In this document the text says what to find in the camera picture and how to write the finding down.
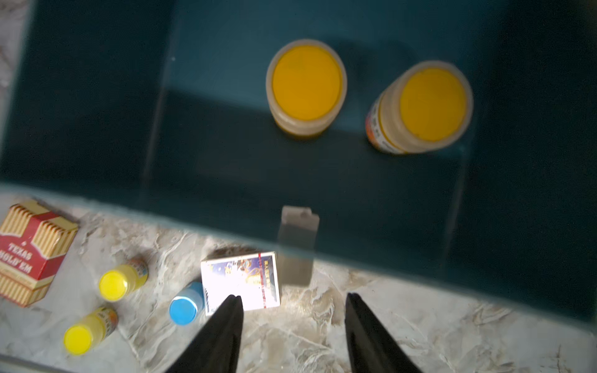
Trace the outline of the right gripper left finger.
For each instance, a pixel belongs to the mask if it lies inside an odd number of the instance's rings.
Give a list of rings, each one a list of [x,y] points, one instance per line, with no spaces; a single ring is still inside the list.
[[[235,373],[243,331],[243,302],[229,295],[166,372]]]

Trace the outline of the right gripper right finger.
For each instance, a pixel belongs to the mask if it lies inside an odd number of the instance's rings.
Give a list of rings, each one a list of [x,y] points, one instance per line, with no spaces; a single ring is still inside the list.
[[[421,373],[356,293],[347,295],[345,331],[353,372]]]

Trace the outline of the blue paint can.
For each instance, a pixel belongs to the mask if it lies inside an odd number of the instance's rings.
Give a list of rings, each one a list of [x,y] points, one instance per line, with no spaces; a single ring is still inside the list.
[[[205,308],[203,284],[193,281],[183,288],[169,304],[169,317],[179,326],[186,326],[201,314]]]

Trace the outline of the teal drawer cabinet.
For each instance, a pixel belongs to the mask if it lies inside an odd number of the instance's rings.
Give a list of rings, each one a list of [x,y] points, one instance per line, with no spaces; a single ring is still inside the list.
[[[316,138],[266,76],[318,40],[345,65]],[[472,121],[421,155],[365,118],[419,62]],[[32,1],[1,116],[2,188],[344,262],[596,328],[594,1]]]

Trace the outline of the orange paint can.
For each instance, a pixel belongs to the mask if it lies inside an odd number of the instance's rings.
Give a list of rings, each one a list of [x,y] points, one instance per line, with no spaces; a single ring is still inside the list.
[[[267,69],[267,102],[277,126],[299,139],[316,138],[335,121],[348,91],[339,55],[318,40],[295,40]]]
[[[444,149],[468,129],[474,96],[466,76],[448,62],[416,64],[390,84],[365,119],[369,143],[391,155]]]

